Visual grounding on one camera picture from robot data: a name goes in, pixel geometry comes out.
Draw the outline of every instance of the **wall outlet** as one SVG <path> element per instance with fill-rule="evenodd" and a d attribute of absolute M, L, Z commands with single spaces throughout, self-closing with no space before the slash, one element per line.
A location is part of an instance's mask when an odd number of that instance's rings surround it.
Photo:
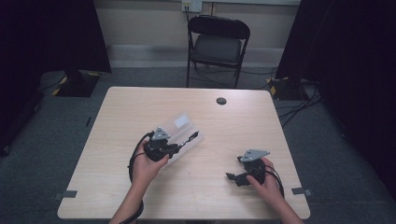
<path fill-rule="evenodd" d="M 181 11 L 192 11 L 192 1 L 181 1 Z"/>
<path fill-rule="evenodd" d="M 181 11 L 202 12 L 202 0 L 181 1 Z"/>
<path fill-rule="evenodd" d="M 202 1 L 192 1 L 191 8 L 193 12 L 202 12 Z"/>

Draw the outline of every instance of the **black backdrop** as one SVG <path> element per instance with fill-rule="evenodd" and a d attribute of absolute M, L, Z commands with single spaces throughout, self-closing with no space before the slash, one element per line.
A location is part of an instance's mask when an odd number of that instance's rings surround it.
<path fill-rule="evenodd" d="M 395 11 L 393 0 L 302 0 L 276 74 L 319 82 L 347 139 L 394 199 Z"/>
<path fill-rule="evenodd" d="M 111 72 L 93 1 L 2 1 L 0 147 L 20 125 L 41 76 L 66 66 Z"/>

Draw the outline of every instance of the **black chair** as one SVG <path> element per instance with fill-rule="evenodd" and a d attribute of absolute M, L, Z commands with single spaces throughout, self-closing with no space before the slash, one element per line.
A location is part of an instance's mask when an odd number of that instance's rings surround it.
<path fill-rule="evenodd" d="M 200 15 L 189 20 L 189 57 L 187 65 L 187 82 L 190 81 L 190 64 L 195 70 L 197 63 L 235 69 L 236 89 L 239 73 L 244 60 L 246 47 L 250 38 L 250 29 L 239 20 L 215 16 Z M 195 43 L 193 34 L 197 34 Z"/>

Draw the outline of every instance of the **person's left hand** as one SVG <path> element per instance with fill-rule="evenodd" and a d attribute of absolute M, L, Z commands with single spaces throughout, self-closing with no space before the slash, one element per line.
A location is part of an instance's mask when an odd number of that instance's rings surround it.
<path fill-rule="evenodd" d="M 160 161 L 152 161 L 144 153 L 143 145 L 147 143 L 147 140 L 140 144 L 138 150 L 136 151 L 136 158 L 134 159 L 134 170 L 133 170 L 133 183 L 139 183 L 144 185 L 149 185 L 149 183 L 157 176 L 161 168 L 168 163 L 169 155 L 163 157 Z"/>

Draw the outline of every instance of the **wooden table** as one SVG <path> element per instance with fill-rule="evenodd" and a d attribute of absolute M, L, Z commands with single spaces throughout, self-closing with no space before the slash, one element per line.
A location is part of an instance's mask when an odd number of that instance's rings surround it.
<path fill-rule="evenodd" d="M 223 97 L 226 105 L 217 104 Z M 111 218 L 130 180 L 127 166 L 139 139 L 185 112 L 205 135 L 162 169 L 144 197 L 144 219 L 277 218 L 253 187 L 237 187 L 225 173 L 245 172 L 236 159 L 247 149 L 270 151 L 286 194 L 301 218 L 310 211 L 267 91 L 113 87 L 107 92 L 67 190 L 60 218 Z"/>

